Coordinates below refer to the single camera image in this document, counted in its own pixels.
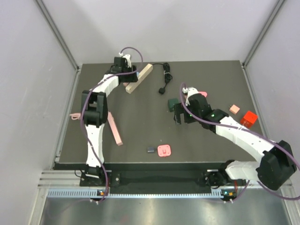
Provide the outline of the red cube plug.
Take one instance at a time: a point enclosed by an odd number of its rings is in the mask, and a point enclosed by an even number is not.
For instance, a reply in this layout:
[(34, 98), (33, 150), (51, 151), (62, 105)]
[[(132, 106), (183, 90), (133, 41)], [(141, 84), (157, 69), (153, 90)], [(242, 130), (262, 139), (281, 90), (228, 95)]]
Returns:
[(241, 118), (240, 124), (245, 126), (246, 128), (251, 128), (255, 124), (257, 119), (258, 116), (254, 112), (247, 111), (246, 114)]

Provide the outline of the dark green cube socket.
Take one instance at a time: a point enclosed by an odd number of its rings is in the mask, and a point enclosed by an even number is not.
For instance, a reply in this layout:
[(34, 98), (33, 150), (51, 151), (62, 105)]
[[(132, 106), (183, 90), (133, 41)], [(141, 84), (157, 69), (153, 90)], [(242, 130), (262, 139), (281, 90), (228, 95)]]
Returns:
[(174, 109), (176, 107), (177, 104), (179, 104), (179, 100), (177, 98), (171, 98), (171, 99), (168, 99), (168, 109), (169, 109), (169, 112), (174, 112)]

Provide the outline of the small purple grey plug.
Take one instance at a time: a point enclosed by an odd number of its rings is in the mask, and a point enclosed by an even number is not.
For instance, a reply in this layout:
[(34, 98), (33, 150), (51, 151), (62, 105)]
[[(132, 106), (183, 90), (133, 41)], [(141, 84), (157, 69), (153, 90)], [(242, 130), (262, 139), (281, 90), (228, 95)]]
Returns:
[(147, 148), (148, 153), (154, 153), (155, 151), (156, 151), (156, 148), (154, 148), (154, 147), (148, 147)]

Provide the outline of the beige power strip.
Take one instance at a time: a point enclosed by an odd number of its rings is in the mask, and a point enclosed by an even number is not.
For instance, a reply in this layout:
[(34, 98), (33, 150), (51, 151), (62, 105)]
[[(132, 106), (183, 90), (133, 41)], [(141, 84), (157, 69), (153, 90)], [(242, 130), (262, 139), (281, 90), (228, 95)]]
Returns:
[(140, 79), (137, 82), (131, 82), (125, 87), (128, 94), (131, 94), (140, 84), (145, 80), (145, 78), (152, 72), (153, 65), (147, 64), (140, 72)]

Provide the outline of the small pink usb plug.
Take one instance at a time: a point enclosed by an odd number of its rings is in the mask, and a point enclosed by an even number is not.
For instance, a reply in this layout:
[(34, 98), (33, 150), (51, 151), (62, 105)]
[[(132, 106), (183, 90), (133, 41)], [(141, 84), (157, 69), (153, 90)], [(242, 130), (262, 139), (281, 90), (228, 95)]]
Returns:
[(157, 154), (160, 156), (160, 157), (168, 157), (170, 156), (172, 153), (171, 151), (171, 147), (170, 145), (168, 144), (165, 144), (165, 145), (159, 145), (157, 147)]

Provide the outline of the peach plug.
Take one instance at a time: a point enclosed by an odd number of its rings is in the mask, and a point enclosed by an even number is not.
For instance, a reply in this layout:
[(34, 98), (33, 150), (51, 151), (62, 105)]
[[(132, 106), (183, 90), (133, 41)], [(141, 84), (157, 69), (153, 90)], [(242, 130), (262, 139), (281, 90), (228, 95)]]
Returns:
[(232, 105), (232, 106), (230, 106), (229, 111), (232, 114), (236, 115), (240, 111), (240, 108), (236, 105)]

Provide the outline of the pink long power strip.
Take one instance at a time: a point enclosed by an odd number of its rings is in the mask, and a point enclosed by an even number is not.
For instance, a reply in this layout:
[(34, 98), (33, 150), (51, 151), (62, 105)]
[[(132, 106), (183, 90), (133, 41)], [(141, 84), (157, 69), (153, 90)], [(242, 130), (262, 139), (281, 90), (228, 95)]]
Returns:
[(113, 117), (111, 112), (108, 112), (108, 123), (109, 123), (110, 129), (112, 131), (112, 135), (114, 137), (114, 140), (115, 140), (116, 144), (118, 146), (122, 146), (123, 142), (122, 142), (120, 133), (118, 131), (117, 125), (114, 121), (114, 117)]

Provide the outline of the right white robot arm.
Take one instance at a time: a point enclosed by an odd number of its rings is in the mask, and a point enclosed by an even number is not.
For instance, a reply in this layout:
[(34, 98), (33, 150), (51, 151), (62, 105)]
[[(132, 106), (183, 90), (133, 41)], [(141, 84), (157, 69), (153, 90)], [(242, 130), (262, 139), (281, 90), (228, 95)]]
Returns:
[(198, 122), (202, 128), (223, 137), (251, 155), (253, 162), (228, 160), (219, 181), (231, 185), (235, 180), (258, 181), (270, 190), (278, 190), (299, 169), (289, 143), (257, 134), (238, 123), (228, 113), (212, 109), (204, 95), (194, 87), (180, 87), (180, 103), (174, 106), (177, 124)]

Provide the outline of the pink triangular socket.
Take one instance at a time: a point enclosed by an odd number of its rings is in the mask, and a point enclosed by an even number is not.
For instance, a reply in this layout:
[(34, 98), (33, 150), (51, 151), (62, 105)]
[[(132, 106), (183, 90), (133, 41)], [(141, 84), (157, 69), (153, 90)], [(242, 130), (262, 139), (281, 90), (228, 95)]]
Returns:
[(207, 95), (208, 95), (207, 92), (205, 92), (205, 91), (200, 91), (199, 94), (203, 95), (204, 97), (207, 97)]

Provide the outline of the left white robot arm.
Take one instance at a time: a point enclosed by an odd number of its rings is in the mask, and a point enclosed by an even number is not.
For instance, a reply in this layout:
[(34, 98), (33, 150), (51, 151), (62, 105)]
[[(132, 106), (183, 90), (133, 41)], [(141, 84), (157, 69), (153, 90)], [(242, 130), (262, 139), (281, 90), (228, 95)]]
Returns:
[(131, 63), (131, 55), (120, 53), (102, 80), (95, 87), (82, 92), (81, 127), (88, 146), (82, 181), (87, 186), (105, 186), (108, 181), (102, 150), (103, 131), (108, 119), (107, 97), (120, 83), (137, 81), (136, 66)]

